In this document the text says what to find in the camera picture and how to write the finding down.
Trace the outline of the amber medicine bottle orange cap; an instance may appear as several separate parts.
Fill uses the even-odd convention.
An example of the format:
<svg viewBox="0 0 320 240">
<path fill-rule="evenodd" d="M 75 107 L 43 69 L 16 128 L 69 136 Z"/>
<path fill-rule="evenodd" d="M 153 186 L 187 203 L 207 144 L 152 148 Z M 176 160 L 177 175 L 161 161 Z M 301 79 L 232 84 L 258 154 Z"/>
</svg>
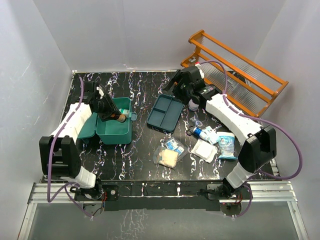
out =
<svg viewBox="0 0 320 240">
<path fill-rule="evenodd" d="M 127 117 L 124 114 L 112 114 L 110 117 L 112 120 L 116 120 L 120 123 L 124 123 L 127 119 Z"/>
</svg>

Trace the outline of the teal medicine kit box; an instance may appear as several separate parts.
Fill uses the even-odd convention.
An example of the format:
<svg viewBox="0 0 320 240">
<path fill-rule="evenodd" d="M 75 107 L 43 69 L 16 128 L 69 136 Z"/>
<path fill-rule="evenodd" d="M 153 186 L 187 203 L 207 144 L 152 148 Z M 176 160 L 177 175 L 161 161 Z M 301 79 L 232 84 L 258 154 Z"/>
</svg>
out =
<svg viewBox="0 0 320 240">
<path fill-rule="evenodd" d="M 105 145 L 124 145 L 132 141 L 133 121 L 137 114 L 132 109 L 132 102 L 128 97 L 113 99 L 119 109 L 129 110 L 129 115 L 124 123 L 117 120 L 102 121 L 97 113 L 93 113 L 85 122 L 77 139 L 87 140 L 98 135 Z"/>
</svg>

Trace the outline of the blue divided tray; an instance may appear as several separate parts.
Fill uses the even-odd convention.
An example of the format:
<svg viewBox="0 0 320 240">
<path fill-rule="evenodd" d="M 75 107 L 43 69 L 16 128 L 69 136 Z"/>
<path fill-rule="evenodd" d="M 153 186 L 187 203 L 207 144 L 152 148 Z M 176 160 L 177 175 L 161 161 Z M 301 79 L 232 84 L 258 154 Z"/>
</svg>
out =
<svg viewBox="0 0 320 240">
<path fill-rule="evenodd" d="M 180 118 L 184 104 L 173 96 L 160 94 L 147 118 L 147 124 L 157 130 L 172 133 Z"/>
</svg>

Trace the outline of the blue cotton swab bag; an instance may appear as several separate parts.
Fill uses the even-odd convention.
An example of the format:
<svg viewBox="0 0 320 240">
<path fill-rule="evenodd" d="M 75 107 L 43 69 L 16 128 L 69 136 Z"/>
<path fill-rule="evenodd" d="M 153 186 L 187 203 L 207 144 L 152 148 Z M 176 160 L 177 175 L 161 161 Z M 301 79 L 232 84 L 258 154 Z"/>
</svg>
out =
<svg viewBox="0 0 320 240">
<path fill-rule="evenodd" d="M 220 138 L 218 142 L 220 149 L 219 159 L 235 160 L 235 135 L 231 132 L 217 132 Z"/>
</svg>

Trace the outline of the white bottle green label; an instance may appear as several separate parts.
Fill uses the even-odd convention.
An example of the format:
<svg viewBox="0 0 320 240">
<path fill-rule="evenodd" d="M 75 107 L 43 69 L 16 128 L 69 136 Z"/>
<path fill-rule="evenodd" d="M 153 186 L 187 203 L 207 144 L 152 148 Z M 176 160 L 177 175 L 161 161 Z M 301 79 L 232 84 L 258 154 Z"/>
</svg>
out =
<svg viewBox="0 0 320 240">
<path fill-rule="evenodd" d="M 127 118 L 130 118 L 132 116 L 132 113 L 129 109 L 120 108 L 119 111 L 122 115 L 125 115 Z"/>
</svg>

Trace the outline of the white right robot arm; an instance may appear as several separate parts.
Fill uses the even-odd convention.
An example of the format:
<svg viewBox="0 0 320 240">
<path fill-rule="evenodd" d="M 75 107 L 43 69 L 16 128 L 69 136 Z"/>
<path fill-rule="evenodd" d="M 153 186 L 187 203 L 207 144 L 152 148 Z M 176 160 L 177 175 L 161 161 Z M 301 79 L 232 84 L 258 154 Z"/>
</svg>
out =
<svg viewBox="0 0 320 240">
<path fill-rule="evenodd" d="M 204 104 L 205 110 L 218 118 L 239 141 L 241 150 L 238 162 L 217 189 L 222 195 L 233 199 L 240 194 L 241 186 L 248 179 L 276 157 L 276 131 L 243 115 L 215 85 L 205 84 L 204 78 L 199 64 L 178 69 L 164 90 L 171 90 L 184 104 L 189 101 Z"/>
</svg>

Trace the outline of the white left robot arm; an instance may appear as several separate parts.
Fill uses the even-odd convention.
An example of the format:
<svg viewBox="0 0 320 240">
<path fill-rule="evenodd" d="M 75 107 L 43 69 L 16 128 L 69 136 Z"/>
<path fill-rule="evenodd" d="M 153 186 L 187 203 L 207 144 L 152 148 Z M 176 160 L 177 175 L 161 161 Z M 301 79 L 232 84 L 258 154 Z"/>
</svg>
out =
<svg viewBox="0 0 320 240">
<path fill-rule="evenodd" d="M 96 175 L 82 166 L 76 147 L 78 136 L 92 114 L 97 114 L 103 122 L 124 122 L 127 117 L 121 116 L 113 99 L 98 83 L 81 81 L 80 86 L 80 96 L 70 105 L 58 128 L 39 140 L 41 167 L 48 185 L 52 177 L 61 178 L 86 189 L 86 194 L 97 200 L 103 195 L 104 188 L 96 183 Z"/>
</svg>

